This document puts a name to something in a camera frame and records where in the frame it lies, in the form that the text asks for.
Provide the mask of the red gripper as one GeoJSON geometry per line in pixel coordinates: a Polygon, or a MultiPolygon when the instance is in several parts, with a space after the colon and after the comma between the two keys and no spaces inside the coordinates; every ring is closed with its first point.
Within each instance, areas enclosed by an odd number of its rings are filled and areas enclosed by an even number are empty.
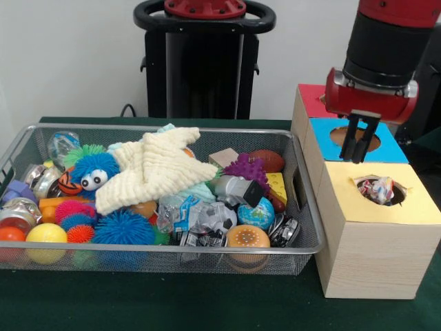
{"type": "Polygon", "coordinates": [[[340,152],[341,159],[362,163],[376,132],[379,120],[402,124],[413,113],[418,100],[419,86],[411,80],[404,88],[377,89],[355,83],[342,70],[332,68],[325,86],[327,112],[348,116],[349,124],[340,152]],[[365,132],[356,140],[359,116],[366,123],[365,132]]]}

